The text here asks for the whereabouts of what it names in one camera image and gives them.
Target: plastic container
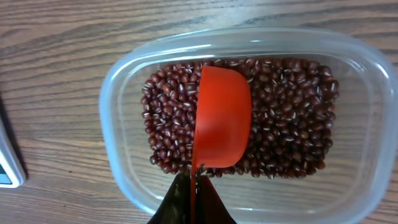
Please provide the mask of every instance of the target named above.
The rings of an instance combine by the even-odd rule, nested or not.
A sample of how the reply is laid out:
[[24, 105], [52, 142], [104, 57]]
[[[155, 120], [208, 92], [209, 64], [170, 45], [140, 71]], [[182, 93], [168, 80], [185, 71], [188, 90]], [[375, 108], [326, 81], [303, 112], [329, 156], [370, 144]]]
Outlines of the plastic container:
[[357, 223], [384, 195], [397, 149], [398, 81], [385, 56], [360, 40], [325, 30], [205, 30], [156, 40], [109, 71], [99, 110], [113, 175], [139, 208], [154, 213], [173, 175], [149, 163], [141, 88], [159, 67], [184, 60], [271, 55], [321, 61], [340, 83], [326, 169], [305, 179], [212, 179], [238, 223]]

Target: wood grain surface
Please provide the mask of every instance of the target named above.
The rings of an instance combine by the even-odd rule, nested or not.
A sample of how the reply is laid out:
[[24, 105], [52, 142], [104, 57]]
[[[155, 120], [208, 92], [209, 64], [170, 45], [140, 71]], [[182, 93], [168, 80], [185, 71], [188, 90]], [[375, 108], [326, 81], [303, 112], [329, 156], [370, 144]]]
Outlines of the wood grain surface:
[[[0, 94], [29, 173], [0, 190], [1, 224], [146, 223], [120, 192], [98, 96], [110, 66], [160, 37], [201, 29], [337, 30], [398, 67], [396, 0], [0, 0]], [[363, 224], [398, 223], [398, 164]]]

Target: white device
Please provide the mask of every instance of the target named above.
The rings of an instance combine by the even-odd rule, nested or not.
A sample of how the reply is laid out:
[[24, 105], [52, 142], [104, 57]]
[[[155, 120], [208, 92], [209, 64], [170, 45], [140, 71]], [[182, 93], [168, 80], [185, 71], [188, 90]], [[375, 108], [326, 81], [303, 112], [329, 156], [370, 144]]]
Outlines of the white device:
[[25, 172], [0, 120], [0, 187], [16, 188], [25, 180]]

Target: brown wooden surface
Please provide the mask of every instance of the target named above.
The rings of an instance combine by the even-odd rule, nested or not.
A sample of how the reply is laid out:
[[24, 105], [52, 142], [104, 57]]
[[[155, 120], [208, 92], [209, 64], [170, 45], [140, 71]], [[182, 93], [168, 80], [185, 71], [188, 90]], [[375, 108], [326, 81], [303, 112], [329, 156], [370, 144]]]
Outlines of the brown wooden surface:
[[[29, 171], [0, 223], [146, 223], [117, 188], [98, 116], [110, 66], [143, 43], [231, 26], [338, 30], [398, 66], [396, 0], [0, 0], [0, 92]], [[398, 223], [398, 165], [361, 223]]]

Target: food storage box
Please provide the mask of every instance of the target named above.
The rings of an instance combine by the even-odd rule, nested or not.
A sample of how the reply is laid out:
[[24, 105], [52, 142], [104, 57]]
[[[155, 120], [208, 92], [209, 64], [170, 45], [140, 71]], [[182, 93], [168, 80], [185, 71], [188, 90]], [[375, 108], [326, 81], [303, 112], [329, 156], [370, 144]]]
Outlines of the food storage box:
[[174, 176], [149, 162], [141, 88], [152, 72], [204, 58], [299, 57], [331, 67], [340, 83], [326, 169], [304, 179], [224, 175], [211, 181], [238, 223], [356, 223], [382, 199], [398, 137], [398, 80], [391, 63], [360, 40], [326, 30], [238, 28], [175, 35], [118, 61], [99, 110], [111, 169], [132, 203], [155, 213]]

